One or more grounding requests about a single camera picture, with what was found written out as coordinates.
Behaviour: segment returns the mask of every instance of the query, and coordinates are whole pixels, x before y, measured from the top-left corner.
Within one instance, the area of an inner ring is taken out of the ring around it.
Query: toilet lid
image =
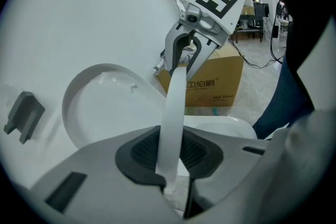
[[[131,70],[91,66],[68,86],[62,102],[65,129],[78,148],[160,125],[165,97]]]

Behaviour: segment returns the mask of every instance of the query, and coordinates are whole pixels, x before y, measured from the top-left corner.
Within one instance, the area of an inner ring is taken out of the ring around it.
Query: floor
[[[272,59],[268,41],[259,39],[239,40],[236,44],[245,58],[258,66]],[[276,57],[285,54],[285,42],[274,42]],[[255,69],[244,62],[243,74],[233,106],[217,108],[216,115],[232,116],[253,125],[262,115],[277,86],[281,65],[273,63],[263,69]],[[213,108],[186,108],[187,115],[215,115]]]

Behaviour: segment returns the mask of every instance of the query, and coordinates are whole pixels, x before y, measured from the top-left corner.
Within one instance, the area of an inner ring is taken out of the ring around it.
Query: white plastic part
[[[153,73],[155,75],[158,75],[163,68],[164,68],[164,59],[161,59],[160,62],[153,68]]]
[[[193,4],[194,6],[201,9],[202,16],[211,17],[215,22],[220,25],[222,29],[224,29],[229,35],[231,35],[236,28],[245,0],[237,0],[222,18],[218,17],[211,10],[205,7],[209,1],[217,4],[217,7],[215,9],[218,12],[221,12],[227,5],[222,0],[201,0],[198,2],[197,0],[187,0],[187,2],[189,2],[190,4]]]
[[[194,34],[194,37],[198,38],[198,40],[202,44],[202,47],[200,48],[201,52],[198,54],[188,71],[187,80],[190,80],[197,73],[201,65],[210,57],[210,55],[217,48],[217,44],[214,42],[211,42],[209,45],[206,44],[208,38],[198,32]]]
[[[184,126],[233,137],[257,139],[252,126],[241,119],[227,116],[184,116]]]
[[[175,188],[183,134],[186,95],[186,67],[177,67],[172,75],[164,107],[156,173],[166,179],[165,193]]]

